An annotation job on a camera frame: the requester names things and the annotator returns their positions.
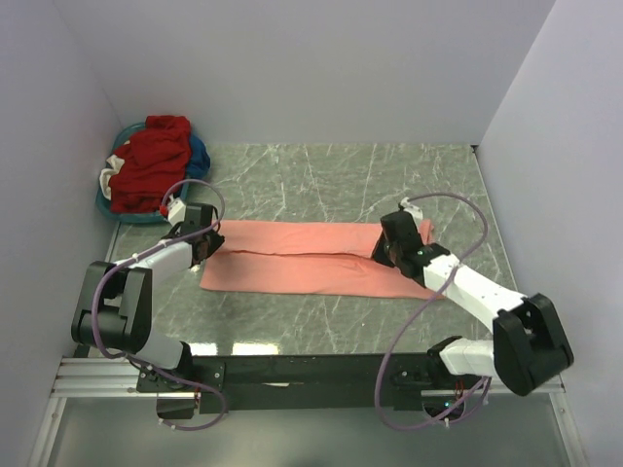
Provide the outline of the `pink t shirt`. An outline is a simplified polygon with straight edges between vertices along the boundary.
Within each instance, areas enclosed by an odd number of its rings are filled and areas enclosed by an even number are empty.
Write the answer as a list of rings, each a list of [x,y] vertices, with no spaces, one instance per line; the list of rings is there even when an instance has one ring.
[[[379,224],[226,220],[204,290],[426,300],[432,292],[372,259]]]

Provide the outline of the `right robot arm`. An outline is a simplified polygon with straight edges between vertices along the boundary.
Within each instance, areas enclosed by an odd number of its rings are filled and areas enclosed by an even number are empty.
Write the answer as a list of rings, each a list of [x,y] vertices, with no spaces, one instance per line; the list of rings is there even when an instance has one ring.
[[[507,289],[462,264],[447,248],[426,244],[415,217],[398,210],[381,219],[374,260],[447,298],[486,326],[492,337],[451,337],[432,346],[426,371],[433,382],[451,377],[497,377],[512,393],[527,396],[574,363],[553,302]]]

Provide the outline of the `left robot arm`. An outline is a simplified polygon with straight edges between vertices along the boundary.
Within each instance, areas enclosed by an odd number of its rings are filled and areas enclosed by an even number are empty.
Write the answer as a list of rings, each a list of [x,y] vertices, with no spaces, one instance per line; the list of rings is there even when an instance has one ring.
[[[117,269],[107,262],[87,268],[71,324],[74,342],[116,350],[176,377],[195,375],[190,345],[152,329],[153,289],[169,276],[200,265],[225,242],[213,222],[218,210],[192,203],[159,243],[159,250],[126,259]]]

